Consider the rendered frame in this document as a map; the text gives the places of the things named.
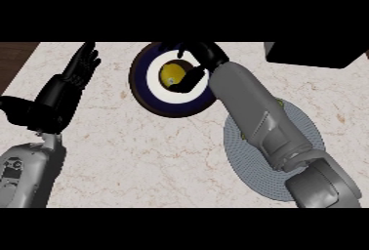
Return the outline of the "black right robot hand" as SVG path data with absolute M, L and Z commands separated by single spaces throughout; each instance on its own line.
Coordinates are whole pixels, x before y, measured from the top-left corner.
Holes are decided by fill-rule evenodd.
M 187 51 L 200 62 L 200 66 L 194 67 L 185 74 L 181 82 L 169 87 L 169 90 L 176 93 L 189 93 L 200 83 L 206 70 L 215 72 L 216 68 L 229 62 L 229 57 L 216 44 L 216 42 L 163 42 L 158 49 L 161 51 L 179 48 L 178 58 L 182 58 Z

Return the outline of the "dark brown wooden panel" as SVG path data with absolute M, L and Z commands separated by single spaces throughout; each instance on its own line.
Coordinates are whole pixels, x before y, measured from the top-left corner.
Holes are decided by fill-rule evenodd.
M 39 46 L 37 42 L 0 42 L 0 95 Z

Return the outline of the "round grey woven placemat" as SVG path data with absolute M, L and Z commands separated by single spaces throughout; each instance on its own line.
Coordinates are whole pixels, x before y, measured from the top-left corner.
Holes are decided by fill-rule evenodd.
M 325 150 L 325 142 L 315 125 L 303 110 L 287 100 L 282 102 L 287 116 L 306 136 L 315 149 Z M 241 130 L 231 116 L 223 126 L 223 147 L 229 164 L 244 184 L 266 198 L 277 201 L 293 201 L 294 198 L 285 187 L 285 181 L 305 171 L 305 167 L 291 172 L 275 171 L 260 151 L 241 137 Z

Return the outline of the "yellow lemon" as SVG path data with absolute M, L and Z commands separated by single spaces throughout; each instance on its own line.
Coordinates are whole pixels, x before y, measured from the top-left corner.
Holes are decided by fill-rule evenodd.
M 179 64 L 176 63 L 166 64 L 160 72 L 160 80 L 164 86 L 170 87 L 172 85 L 179 84 L 185 75 L 187 71 Z

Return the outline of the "navy and white plate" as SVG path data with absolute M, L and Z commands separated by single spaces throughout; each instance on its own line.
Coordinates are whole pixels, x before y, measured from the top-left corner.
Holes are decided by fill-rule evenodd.
M 153 42 L 133 60 L 129 74 L 132 93 L 142 107 L 154 114 L 170 118 L 188 117 L 203 112 L 216 102 L 209 87 L 212 74 L 206 71 L 189 93 L 172 92 L 160 80 L 163 66 L 176 63 L 189 72 L 201 64 L 189 52 L 178 58 L 179 48 L 161 51 L 158 47 L 160 43 Z

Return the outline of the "black box appliance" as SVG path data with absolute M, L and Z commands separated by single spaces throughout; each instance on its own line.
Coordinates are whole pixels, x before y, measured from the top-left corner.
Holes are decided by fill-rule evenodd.
M 369 42 L 266 42 L 266 60 L 327 68 L 346 68 L 369 50 Z

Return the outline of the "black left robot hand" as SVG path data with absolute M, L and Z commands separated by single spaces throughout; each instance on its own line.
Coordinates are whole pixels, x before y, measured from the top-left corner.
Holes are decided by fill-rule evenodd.
M 39 133 L 60 134 L 71 123 L 99 64 L 95 43 L 86 42 L 64 72 L 52 76 L 33 101 L 0 96 L 0 110 L 8 121 Z

